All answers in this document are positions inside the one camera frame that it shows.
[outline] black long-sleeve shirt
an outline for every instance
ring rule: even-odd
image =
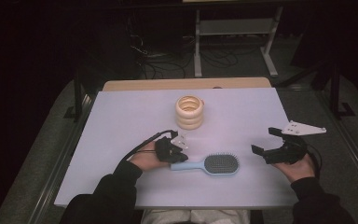
[[[123,161],[112,175],[104,176],[92,194],[81,194],[69,202],[61,224],[129,223],[136,201],[136,180],[142,170]],[[314,177],[297,180],[291,185],[298,203],[294,205],[294,223],[355,223],[339,204],[336,195],[327,194]]]

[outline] gray bristle pad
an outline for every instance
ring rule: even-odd
[[[204,165],[205,169],[211,174],[231,174],[237,171],[239,163],[233,155],[217,154],[208,156]]]

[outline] cream colored ring stack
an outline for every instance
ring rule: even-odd
[[[204,102],[197,96],[187,95],[176,101],[176,123],[186,130],[199,128],[203,122]]]

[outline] hairbrush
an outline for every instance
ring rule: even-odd
[[[212,154],[199,162],[185,161],[171,164],[173,171],[201,169],[208,175],[234,175],[239,167],[237,157],[226,153]]]

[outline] person's right hand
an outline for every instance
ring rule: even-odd
[[[309,154],[306,154],[301,161],[293,164],[275,163],[272,166],[280,170],[290,183],[305,177],[315,177],[315,167]]]

